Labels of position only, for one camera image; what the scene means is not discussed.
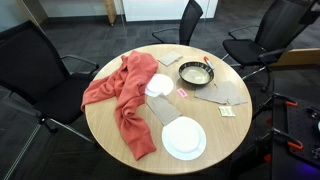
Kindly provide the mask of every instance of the black chair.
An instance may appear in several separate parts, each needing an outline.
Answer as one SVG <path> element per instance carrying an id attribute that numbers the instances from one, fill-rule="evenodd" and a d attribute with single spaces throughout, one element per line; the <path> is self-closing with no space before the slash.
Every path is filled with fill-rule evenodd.
<path id="1" fill-rule="evenodd" d="M 66 58 L 81 60 L 93 68 L 88 73 L 69 73 L 62 61 Z M 0 86 L 9 90 L 3 102 L 35 116 L 37 130 L 45 125 L 50 132 L 57 132 L 48 126 L 50 120 L 95 144 L 69 124 L 83 114 L 82 95 L 98 68 L 98 64 L 75 55 L 60 58 L 31 21 L 0 33 Z"/>
<path id="2" fill-rule="evenodd" d="M 174 27 L 174 28 L 154 31 L 152 32 L 152 36 L 158 39 L 161 43 L 167 43 L 167 42 L 164 42 L 162 39 L 160 39 L 158 36 L 156 36 L 156 34 L 164 31 L 169 31 L 169 30 L 178 30 L 179 44 L 189 46 L 194 28 L 196 27 L 202 14 L 203 12 L 200 5 L 195 0 L 189 0 L 183 12 L 179 28 Z"/>
<path id="3" fill-rule="evenodd" d="M 238 66 L 260 66 L 260 68 L 242 79 L 267 70 L 267 85 L 262 88 L 266 91 L 270 85 L 270 68 L 268 65 L 279 60 L 282 53 L 289 50 L 289 44 L 309 25 L 310 21 L 303 18 L 313 1 L 304 0 L 274 0 L 263 16 L 254 40 L 237 39 L 233 33 L 249 27 L 229 32 L 233 39 L 223 41 L 227 56 L 231 56 L 239 63 Z"/>

